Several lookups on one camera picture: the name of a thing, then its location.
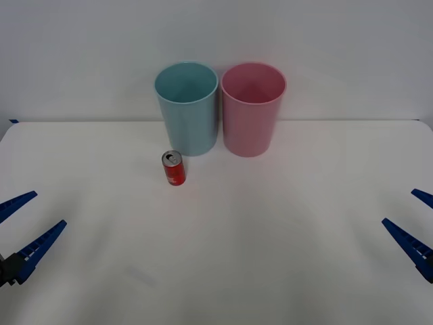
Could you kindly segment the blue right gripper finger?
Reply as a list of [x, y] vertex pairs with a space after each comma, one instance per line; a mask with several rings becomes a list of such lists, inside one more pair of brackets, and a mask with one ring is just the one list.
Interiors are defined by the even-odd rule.
[[429, 283], [432, 283], [432, 249], [389, 219], [383, 219], [382, 224], [410, 260], [412, 260], [418, 272]]
[[427, 192], [413, 189], [411, 191], [411, 194], [414, 195], [416, 198], [420, 199], [423, 203], [428, 205], [431, 209], [433, 209], [433, 195], [429, 194]]

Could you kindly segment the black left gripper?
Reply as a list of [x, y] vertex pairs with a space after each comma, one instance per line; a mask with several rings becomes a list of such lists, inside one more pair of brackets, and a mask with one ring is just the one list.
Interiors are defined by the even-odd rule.
[[[0, 223], [12, 216], [18, 209], [37, 196], [35, 191], [19, 195], [11, 200], [0, 204]], [[57, 240], [64, 228], [67, 226], [65, 220], [61, 220], [43, 235], [32, 241], [17, 253], [13, 253], [6, 259], [1, 260], [1, 286], [14, 283], [23, 284], [37, 264]]]

